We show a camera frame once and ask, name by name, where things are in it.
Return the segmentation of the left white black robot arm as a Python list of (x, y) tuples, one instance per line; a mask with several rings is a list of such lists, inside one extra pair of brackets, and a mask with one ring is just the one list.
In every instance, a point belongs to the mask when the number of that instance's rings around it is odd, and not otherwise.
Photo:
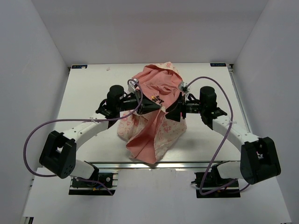
[(121, 112), (136, 109), (138, 114), (143, 115), (160, 108), (160, 105), (142, 95), (140, 90), (125, 94), (122, 86), (113, 85), (90, 121), (61, 133), (52, 131), (48, 135), (39, 162), (61, 179), (76, 177), (83, 179), (88, 186), (94, 186), (99, 180), (99, 169), (78, 160), (77, 150), (92, 137), (113, 126)]

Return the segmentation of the pink Snoopy zip jacket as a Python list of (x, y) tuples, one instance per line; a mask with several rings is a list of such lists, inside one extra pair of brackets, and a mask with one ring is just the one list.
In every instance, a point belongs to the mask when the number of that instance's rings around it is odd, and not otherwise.
[(143, 95), (161, 108), (145, 115), (125, 112), (117, 135), (127, 142), (131, 158), (154, 164), (187, 129), (185, 120), (166, 118), (166, 109), (181, 93), (178, 86), (183, 79), (171, 62), (146, 65), (134, 78), (139, 81)]

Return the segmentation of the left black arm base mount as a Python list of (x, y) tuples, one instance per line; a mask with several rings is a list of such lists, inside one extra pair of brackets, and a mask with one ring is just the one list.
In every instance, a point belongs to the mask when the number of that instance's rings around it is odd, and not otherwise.
[(118, 185), (118, 173), (102, 170), (94, 181), (83, 181), (73, 177), (69, 195), (73, 196), (113, 196)]

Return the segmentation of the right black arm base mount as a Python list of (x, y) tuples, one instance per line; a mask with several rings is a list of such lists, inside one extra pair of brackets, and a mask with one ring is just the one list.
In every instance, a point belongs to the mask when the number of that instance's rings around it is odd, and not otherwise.
[[(191, 182), (191, 185), (196, 189), (196, 197), (197, 198), (240, 198), (241, 194), (239, 192), (239, 183), (238, 181), (234, 181), (231, 185), (223, 187), (217, 191), (214, 191), (207, 195), (202, 195), (200, 193), (200, 184), (203, 180), (205, 172), (196, 172), (195, 180)], [(207, 176), (204, 180), (202, 193), (206, 193), (215, 188), (223, 186), (225, 184), (230, 183), (234, 179), (222, 179), (219, 173), (216, 171), (216, 168), (211, 168), (211, 170), (207, 173)]]

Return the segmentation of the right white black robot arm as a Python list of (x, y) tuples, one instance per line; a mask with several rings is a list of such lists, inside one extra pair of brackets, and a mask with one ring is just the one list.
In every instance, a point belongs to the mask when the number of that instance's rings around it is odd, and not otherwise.
[(212, 166), (210, 179), (222, 186), (230, 179), (243, 179), (253, 185), (281, 174), (281, 167), (274, 141), (258, 137), (230, 120), (217, 106), (213, 87), (200, 89), (199, 99), (192, 94), (180, 94), (166, 110), (166, 118), (181, 121), (188, 113), (197, 113), (211, 130), (225, 136), (241, 153), (239, 161), (223, 161)]

